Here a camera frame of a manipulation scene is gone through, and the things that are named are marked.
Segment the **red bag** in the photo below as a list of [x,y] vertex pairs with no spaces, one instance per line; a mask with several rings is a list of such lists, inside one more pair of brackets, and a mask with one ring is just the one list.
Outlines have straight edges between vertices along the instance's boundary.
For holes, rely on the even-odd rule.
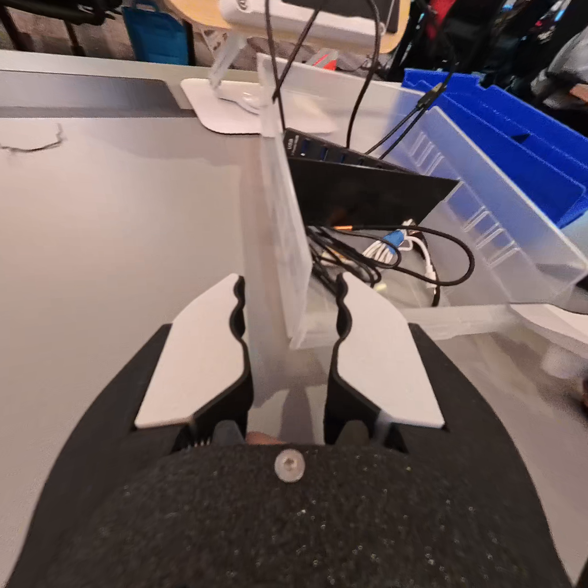
[[428,1],[428,15],[425,17],[425,34],[430,41],[437,37],[438,29],[456,1]]

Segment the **clear plastic bin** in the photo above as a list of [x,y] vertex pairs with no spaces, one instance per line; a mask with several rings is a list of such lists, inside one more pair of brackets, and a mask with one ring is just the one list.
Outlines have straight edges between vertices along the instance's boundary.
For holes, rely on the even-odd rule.
[[[401,85],[372,82],[359,109],[352,150],[366,155],[438,80],[444,80],[443,73],[409,70]],[[286,123],[344,147],[352,102],[363,83],[359,77],[294,63],[281,90]],[[447,301],[462,306],[565,302],[587,275],[587,255],[435,102],[383,160],[418,175],[461,181],[423,220],[462,240],[476,259],[473,276],[450,288]],[[323,287],[309,294],[311,255],[290,158],[283,135],[277,134],[277,106],[265,104],[260,118],[261,179],[273,249],[260,258],[258,269],[246,261],[251,337],[261,337],[267,327],[291,349],[327,346],[334,336],[333,297]],[[368,156],[378,159],[396,138]]]

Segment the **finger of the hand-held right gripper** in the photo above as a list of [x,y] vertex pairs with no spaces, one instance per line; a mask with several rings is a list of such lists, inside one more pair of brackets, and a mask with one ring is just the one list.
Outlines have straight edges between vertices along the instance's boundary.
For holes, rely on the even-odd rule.
[[509,309],[551,345],[587,358],[587,314],[538,303],[513,303]]

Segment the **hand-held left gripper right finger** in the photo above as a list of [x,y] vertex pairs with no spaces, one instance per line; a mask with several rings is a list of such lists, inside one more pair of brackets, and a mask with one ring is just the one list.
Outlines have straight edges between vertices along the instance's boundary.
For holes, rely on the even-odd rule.
[[381,445],[395,443],[400,425],[443,430],[445,418],[401,311],[349,272],[336,278],[336,305],[325,443],[334,445],[351,422]]

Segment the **black bin divider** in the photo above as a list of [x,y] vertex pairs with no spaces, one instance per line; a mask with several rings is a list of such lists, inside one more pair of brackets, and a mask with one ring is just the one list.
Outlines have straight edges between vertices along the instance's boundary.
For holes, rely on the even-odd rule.
[[305,226],[386,229],[422,222],[461,181],[393,169],[289,159]]

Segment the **white tablet stand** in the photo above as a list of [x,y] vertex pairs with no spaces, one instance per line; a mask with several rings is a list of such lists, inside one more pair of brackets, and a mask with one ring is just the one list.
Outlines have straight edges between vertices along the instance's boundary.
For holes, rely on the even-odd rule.
[[266,8],[273,40],[296,42],[311,21],[302,44],[351,54],[368,53],[375,25],[368,1],[206,1],[214,18],[201,9],[196,23],[227,33],[213,50],[207,80],[184,79],[180,87],[202,125],[222,135],[260,135],[260,110],[266,95],[258,83],[225,81],[230,66],[247,41],[267,37]]

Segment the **black office chair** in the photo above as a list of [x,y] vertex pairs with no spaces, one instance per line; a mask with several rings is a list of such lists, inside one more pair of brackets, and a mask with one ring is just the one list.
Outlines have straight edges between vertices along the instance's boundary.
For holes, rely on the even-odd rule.
[[387,71],[387,81],[400,82],[405,69],[448,70],[453,62],[443,33],[452,45],[456,71],[478,72],[487,85],[555,110],[584,73],[569,65],[557,74],[551,63],[560,50],[587,28],[587,1],[456,1],[434,41],[425,34],[427,1],[412,1],[409,21]]

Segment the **grey desk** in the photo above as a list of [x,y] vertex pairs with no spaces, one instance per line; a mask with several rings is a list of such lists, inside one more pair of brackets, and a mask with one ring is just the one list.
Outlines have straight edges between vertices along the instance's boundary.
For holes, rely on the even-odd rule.
[[196,118],[1,119],[1,523],[19,516],[6,587],[572,587],[550,477],[584,513],[587,428],[496,413],[437,340],[461,320],[523,322],[513,303],[452,305],[397,272],[443,430],[393,445],[349,423],[324,441],[337,340],[291,349],[247,319],[254,400],[196,443],[135,417],[173,320],[272,253],[262,136]]

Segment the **black USB hub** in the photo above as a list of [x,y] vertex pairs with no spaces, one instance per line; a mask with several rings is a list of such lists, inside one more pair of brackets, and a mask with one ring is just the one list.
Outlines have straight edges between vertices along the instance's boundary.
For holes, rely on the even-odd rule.
[[283,144],[286,156],[290,159],[305,159],[416,174],[416,172],[399,165],[379,160],[375,157],[353,151],[349,148],[344,148],[320,137],[309,135],[292,128],[285,129],[283,134]]

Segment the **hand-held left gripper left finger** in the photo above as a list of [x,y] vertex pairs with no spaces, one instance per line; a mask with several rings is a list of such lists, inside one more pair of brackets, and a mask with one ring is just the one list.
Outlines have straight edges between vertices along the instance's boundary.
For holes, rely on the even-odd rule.
[[230,274],[173,320],[135,417],[138,430],[187,426],[196,443],[232,421],[244,435],[254,400],[245,278]]

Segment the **blue plastic bin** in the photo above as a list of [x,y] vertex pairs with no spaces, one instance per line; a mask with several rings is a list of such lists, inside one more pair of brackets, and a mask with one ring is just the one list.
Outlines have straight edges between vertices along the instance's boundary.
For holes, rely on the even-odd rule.
[[473,75],[453,75],[435,106],[558,228],[587,212],[587,138]]

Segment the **black cable thick plug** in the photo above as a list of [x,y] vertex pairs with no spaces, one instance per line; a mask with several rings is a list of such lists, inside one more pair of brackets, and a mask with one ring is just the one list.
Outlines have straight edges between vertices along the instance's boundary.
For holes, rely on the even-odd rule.
[[[425,228],[409,219],[402,224],[352,225],[351,232],[307,225],[305,235],[312,261],[312,276],[329,293],[336,294],[336,272],[347,271],[380,293],[386,288],[383,274],[397,272],[432,291],[430,306],[440,306],[442,289],[467,282],[474,273],[475,257],[462,240],[446,232]],[[433,261],[426,236],[456,245],[466,256],[467,268],[455,279],[442,279]]]

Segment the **blue bag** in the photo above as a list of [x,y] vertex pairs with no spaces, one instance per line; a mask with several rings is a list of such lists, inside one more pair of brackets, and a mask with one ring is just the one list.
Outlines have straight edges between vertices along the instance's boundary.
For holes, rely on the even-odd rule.
[[190,64],[185,27],[156,1],[130,1],[121,12],[137,61]]

